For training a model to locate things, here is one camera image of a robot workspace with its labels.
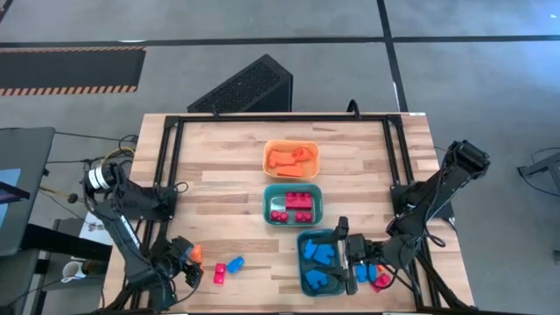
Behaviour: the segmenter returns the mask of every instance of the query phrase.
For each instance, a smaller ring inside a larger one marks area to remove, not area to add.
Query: butcher block tabletop
[[[144,116],[130,174],[130,179],[141,186],[153,184],[167,115]],[[428,119],[423,114],[402,114],[402,123],[414,177],[426,180],[438,170]],[[162,183],[169,171],[173,133]],[[405,179],[395,130],[392,133],[401,178]],[[272,139],[318,144],[320,171],[311,182],[323,193],[324,217],[317,226],[274,227],[265,222],[263,191],[270,184],[282,182],[263,172],[263,148]],[[374,241],[389,237],[384,231],[393,219],[389,197],[392,178],[380,122],[187,122],[176,182],[186,182],[189,188],[178,196],[167,236],[181,235],[201,244],[205,273],[198,290],[170,312],[415,310],[412,293],[398,281],[377,294],[369,284],[361,283],[353,296],[307,297],[300,287],[296,244],[300,232],[335,228],[344,215],[350,234],[362,233]],[[155,227],[152,239],[157,231]],[[442,220],[432,220],[430,231],[447,243],[445,248],[430,244],[434,267],[457,296],[471,305],[473,298],[455,232]],[[215,264],[229,263],[237,256],[245,260],[242,269],[234,275],[226,274],[223,285],[214,284]],[[423,300],[429,305],[425,276],[418,267]],[[108,304],[122,288],[123,268],[123,257],[113,247],[103,289]],[[178,298],[191,291],[182,274],[175,278],[175,284]]]

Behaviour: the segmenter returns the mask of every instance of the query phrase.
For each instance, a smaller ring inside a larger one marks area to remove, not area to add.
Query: pink block
[[[224,273],[224,272],[226,272],[226,264],[216,263],[216,273]]]
[[[280,211],[273,211],[270,213],[270,220],[276,222],[287,222],[288,221],[288,213],[280,212]]]
[[[226,276],[226,264],[216,263],[216,271],[213,274],[213,282],[215,284],[224,284],[225,276]]]
[[[286,210],[311,210],[312,195],[309,192],[287,192]]]
[[[219,273],[214,274],[213,282],[215,284],[224,284],[224,274],[219,274]]]
[[[313,214],[308,212],[297,212],[296,213],[296,222],[312,222],[313,221]]]
[[[375,279],[374,284],[378,287],[384,288],[390,282],[391,282],[391,278],[389,276],[387,276],[386,274],[381,274],[380,276],[377,277],[377,279]],[[383,290],[383,289],[376,288],[373,285],[372,288],[374,289],[375,293],[379,293]]]

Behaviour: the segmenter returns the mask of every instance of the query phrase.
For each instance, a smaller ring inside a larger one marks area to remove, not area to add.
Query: teal bin
[[[313,229],[313,230],[306,230],[299,234],[297,237],[297,256],[299,259],[299,281],[301,284],[301,290],[304,292],[306,296],[309,297],[326,297],[326,296],[334,296],[339,295],[345,292],[345,285],[339,281],[334,276],[328,276],[328,284],[322,286],[318,290],[312,289],[312,287],[307,283],[305,279],[305,274],[310,270],[315,270],[317,267],[340,267],[340,252],[337,243],[332,245],[334,249],[335,256],[331,259],[331,263],[329,265],[324,265],[321,263],[316,262],[313,259],[305,259],[304,258],[304,248],[305,244],[314,238],[325,237],[331,235],[333,232],[330,228],[324,229]]]
[[[296,222],[296,211],[286,210],[286,193],[311,193],[313,204],[311,213],[313,222]],[[276,222],[270,220],[272,211],[288,213],[288,222]],[[323,194],[314,184],[273,184],[266,187],[262,196],[262,215],[271,225],[279,227],[310,227],[318,224],[323,219]]]

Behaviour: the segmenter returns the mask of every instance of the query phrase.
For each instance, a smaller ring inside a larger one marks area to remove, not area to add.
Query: concrete floor
[[[386,2],[394,36],[560,30],[560,4],[549,0]],[[0,42],[316,35],[381,36],[375,1],[15,0],[0,24]],[[453,201],[476,305],[556,314],[560,266],[551,250],[560,249],[558,199],[526,186],[515,167],[527,165],[533,151],[558,146],[560,42],[397,44],[395,49],[409,110],[427,113],[435,143],[445,147],[467,138],[492,159],[486,177]],[[343,110],[350,98],[362,111],[396,110],[383,44],[150,47],[136,93],[3,97],[0,128],[53,126],[108,137],[137,133],[144,113],[185,111],[263,53],[294,74],[295,111]],[[97,156],[113,146],[57,136],[51,159]],[[79,165],[50,169],[47,185],[77,191]],[[533,180],[553,190],[548,174]],[[49,226],[68,217],[39,197],[31,220]],[[91,311],[99,292],[94,287],[49,293],[45,313]]]

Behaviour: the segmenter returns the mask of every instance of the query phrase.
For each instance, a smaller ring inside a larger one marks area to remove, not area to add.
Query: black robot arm
[[[88,210],[103,222],[125,261],[127,285],[104,311],[122,309],[134,291],[150,292],[150,308],[154,312],[169,309],[177,303],[171,280],[179,272],[185,273],[188,285],[198,286],[202,269],[189,259],[194,246],[187,239],[181,236],[171,241],[157,238],[151,249],[143,252],[129,223],[130,216],[169,220],[169,213],[172,213],[169,208],[175,207],[177,198],[173,187],[141,187],[128,180],[117,164],[107,164],[86,173],[83,190]],[[98,201],[96,195],[102,195],[102,201]]]
[[[417,257],[426,270],[426,275],[436,285],[450,307],[471,309],[461,302],[445,285],[431,264],[419,255],[419,242],[427,237],[427,221],[436,214],[470,180],[478,179],[487,172],[488,155],[468,143],[453,142],[445,153],[441,169],[426,182],[392,192],[395,218],[389,223],[386,241],[366,240],[363,234],[349,234],[348,219],[339,218],[339,225],[330,237],[313,240],[315,243],[342,242],[343,266],[340,269],[324,270],[338,279],[346,280],[346,293],[358,290],[353,266],[360,263],[391,266],[405,269]]]

